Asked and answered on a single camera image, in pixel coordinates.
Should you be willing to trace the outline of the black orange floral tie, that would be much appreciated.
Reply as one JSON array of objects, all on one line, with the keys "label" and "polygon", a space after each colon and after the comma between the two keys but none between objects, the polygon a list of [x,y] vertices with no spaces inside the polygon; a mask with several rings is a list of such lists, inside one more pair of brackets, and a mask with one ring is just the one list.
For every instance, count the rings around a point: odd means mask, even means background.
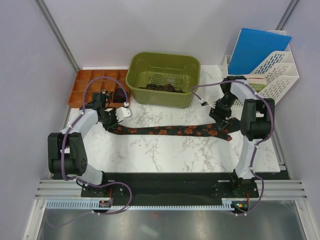
[{"label": "black orange floral tie", "polygon": [[217,123],[202,125],[174,125],[154,127],[127,127],[117,124],[107,131],[115,135],[160,135],[160,136],[181,136],[181,137],[214,137],[225,141],[231,141],[230,133],[240,130],[241,122],[233,117],[227,120],[224,129],[219,130]]}]

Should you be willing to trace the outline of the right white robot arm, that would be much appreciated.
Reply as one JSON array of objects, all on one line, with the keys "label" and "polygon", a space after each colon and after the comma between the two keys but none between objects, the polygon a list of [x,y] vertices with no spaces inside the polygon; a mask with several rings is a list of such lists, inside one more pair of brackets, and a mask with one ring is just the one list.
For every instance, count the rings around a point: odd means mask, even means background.
[{"label": "right white robot arm", "polygon": [[220,131],[227,128],[236,100],[242,103],[240,132],[243,135],[239,162],[233,170],[229,191],[240,197],[255,189],[255,160],[260,144],[268,140],[274,131],[275,101],[263,98],[253,90],[244,76],[228,76],[220,82],[223,97],[217,100],[209,116],[215,120]]}]

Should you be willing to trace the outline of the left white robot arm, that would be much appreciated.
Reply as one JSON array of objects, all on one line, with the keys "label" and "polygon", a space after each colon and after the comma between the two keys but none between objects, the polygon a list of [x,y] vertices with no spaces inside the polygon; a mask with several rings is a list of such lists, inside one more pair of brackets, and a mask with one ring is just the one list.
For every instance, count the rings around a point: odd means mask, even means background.
[{"label": "left white robot arm", "polygon": [[83,198],[112,197],[106,173],[88,163],[84,144],[85,136],[97,123],[109,132],[118,127],[121,119],[117,113],[123,109],[110,107],[111,99],[111,93],[106,90],[93,93],[91,101],[79,109],[69,126],[50,133],[47,138],[49,172],[57,179],[76,180]]}]

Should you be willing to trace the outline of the rolled dark navy tie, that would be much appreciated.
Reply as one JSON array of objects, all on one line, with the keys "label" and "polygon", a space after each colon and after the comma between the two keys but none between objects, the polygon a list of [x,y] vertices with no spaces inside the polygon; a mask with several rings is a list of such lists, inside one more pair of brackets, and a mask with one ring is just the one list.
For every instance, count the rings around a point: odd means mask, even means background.
[{"label": "rolled dark navy tie", "polygon": [[127,92],[124,91],[121,87],[115,89],[113,93],[113,102],[114,103],[125,103],[127,102]]}]

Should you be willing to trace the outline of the rolled colourful floral tie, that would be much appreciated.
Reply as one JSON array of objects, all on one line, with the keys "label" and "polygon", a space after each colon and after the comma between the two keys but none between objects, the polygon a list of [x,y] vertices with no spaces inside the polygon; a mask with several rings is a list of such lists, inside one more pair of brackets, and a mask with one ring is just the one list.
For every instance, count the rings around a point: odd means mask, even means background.
[{"label": "rolled colourful floral tie", "polygon": [[101,91],[100,91],[101,93],[102,93],[102,95],[103,95],[103,97],[105,98],[105,101],[107,102],[107,103],[111,103],[112,102],[112,100],[113,100],[113,91],[108,91],[108,90],[106,90],[106,89],[102,89]]}]

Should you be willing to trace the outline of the orange compartment tray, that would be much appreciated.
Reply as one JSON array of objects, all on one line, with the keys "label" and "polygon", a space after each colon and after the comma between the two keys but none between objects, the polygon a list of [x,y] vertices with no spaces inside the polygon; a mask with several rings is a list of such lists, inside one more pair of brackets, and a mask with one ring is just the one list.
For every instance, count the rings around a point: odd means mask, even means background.
[{"label": "orange compartment tray", "polygon": [[[114,92],[122,88],[131,98],[131,90],[126,84],[127,69],[82,69],[77,72],[73,88],[68,100],[70,108],[81,108],[83,102],[92,101],[93,94],[101,90]],[[106,106],[119,108],[123,103],[106,102]]]}]

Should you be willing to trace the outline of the green treehouse book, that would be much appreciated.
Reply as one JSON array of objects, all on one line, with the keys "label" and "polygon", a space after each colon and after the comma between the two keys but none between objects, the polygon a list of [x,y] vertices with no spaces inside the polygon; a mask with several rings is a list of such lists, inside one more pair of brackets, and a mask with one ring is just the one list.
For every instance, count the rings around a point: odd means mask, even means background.
[{"label": "green treehouse book", "polygon": [[247,83],[257,93],[263,90],[268,84],[266,78],[262,74],[248,74],[245,76]]}]

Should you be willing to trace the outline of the dark tie in basin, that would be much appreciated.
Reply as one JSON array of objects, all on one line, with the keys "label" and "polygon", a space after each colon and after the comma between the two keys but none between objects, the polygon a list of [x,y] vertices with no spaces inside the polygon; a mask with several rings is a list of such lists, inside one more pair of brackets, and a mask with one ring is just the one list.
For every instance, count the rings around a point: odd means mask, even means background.
[{"label": "dark tie in basin", "polygon": [[165,85],[159,85],[154,83],[149,83],[145,87],[139,87],[140,89],[144,90],[152,90],[152,91],[162,91],[162,92],[171,92],[171,93],[185,93],[181,89],[176,89],[173,85],[170,83]]}]

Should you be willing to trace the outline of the olive green plastic basin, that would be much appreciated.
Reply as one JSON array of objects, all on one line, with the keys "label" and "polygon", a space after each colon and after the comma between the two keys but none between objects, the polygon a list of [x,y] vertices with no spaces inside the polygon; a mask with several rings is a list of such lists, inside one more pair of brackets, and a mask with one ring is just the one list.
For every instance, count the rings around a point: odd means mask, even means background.
[{"label": "olive green plastic basin", "polygon": [[[132,58],[126,84],[139,104],[185,109],[193,101],[191,88],[200,82],[201,64],[193,56],[140,52]],[[140,89],[147,84],[171,84],[184,93]]]}]

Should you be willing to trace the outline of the white file organizer rack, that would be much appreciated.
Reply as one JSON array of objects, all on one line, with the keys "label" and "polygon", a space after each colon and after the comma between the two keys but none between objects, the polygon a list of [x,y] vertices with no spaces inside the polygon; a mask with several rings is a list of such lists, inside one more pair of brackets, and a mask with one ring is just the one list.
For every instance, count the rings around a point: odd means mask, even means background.
[{"label": "white file organizer rack", "polygon": [[[269,30],[266,32],[286,35],[286,33],[282,30]],[[274,99],[276,104],[299,79],[299,74],[289,44],[286,49],[281,52],[281,56],[282,58],[279,60],[279,62],[272,64],[272,66],[264,73],[258,73],[257,68],[250,73],[263,75],[266,78],[267,86],[261,90],[259,94],[265,98]],[[228,73],[231,57],[232,55],[227,55],[224,58],[222,64],[222,75],[224,78],[227,76],[232,76]]]}]

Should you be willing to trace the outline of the blue folder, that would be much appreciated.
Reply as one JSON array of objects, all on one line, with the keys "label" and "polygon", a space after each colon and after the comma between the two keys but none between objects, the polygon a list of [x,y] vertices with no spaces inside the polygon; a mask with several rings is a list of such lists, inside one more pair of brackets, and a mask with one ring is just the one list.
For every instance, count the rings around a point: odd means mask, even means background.
[{"label": "blue folder", "polygon": [[269,31],[242,28],[229,65],[229,75],[262,74],[282,58],[292,37]]}]

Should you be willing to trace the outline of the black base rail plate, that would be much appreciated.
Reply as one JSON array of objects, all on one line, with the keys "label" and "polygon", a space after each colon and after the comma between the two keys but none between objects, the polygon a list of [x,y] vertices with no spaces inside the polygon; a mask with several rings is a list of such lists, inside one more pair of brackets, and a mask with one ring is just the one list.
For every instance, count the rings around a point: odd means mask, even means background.
[{"label": "black base rail plate", "polygon": [[230,180],[232,173],[106,173],[115,206],[209,206],[220,205],[223,198],[259,197],[253,191],[235,196]]}]

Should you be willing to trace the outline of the aluminium frame rail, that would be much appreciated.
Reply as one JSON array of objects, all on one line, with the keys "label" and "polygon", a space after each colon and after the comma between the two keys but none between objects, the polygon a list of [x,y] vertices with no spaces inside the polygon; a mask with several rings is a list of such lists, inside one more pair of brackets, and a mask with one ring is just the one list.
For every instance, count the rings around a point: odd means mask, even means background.
[{"label": "aluminium frame rail", "polygon": [[[265,180],[261,183],[256,181],[260,191],[264,186],[262,200],[307,200],[307,194],[300,180]],[[81,187],[75,181],[41,180],[36,192],[37,199],[81,199]]]}]

